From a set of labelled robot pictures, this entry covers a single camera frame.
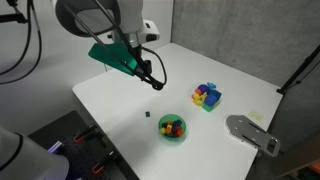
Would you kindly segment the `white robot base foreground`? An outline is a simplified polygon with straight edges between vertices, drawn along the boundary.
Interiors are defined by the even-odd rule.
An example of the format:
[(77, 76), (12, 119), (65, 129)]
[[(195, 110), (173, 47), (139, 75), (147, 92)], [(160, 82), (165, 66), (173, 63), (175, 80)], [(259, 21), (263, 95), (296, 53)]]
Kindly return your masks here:
[(69, 168), (65, 156), (0, 127), (0, 180), (65, 180)]

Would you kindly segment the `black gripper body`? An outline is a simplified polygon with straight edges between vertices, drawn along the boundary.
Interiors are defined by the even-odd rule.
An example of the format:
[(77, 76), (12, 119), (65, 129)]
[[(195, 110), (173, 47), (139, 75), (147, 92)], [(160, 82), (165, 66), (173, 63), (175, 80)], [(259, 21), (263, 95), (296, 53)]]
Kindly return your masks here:
[(152, 76), (152, 67), (150, 60), (141, 60), (138, 62), (137, 67), (134, 69), (134, 73), (141, 81), (144, 81), (152, 86), (155, 90), (162, 90), (164, 84), (159, 82)]

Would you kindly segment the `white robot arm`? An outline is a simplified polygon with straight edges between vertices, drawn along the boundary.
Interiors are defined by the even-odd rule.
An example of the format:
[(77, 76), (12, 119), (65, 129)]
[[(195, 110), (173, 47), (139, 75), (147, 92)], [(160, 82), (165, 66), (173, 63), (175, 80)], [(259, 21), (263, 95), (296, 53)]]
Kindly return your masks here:
[[(160, 32), (153, 21), (142, 16), (143, 0), (52, 0), (56, 18), (69, 33), (93, 38), (96, 43), (88, 55), (126, 73), (137, 76), (155, 90), (162, 90), (167, 74), (161, 57), (145, 43), (157, 41)], [(155, 55), (160, 61), (164, 81), (152, 76), (150, 60), (142, 52)]]

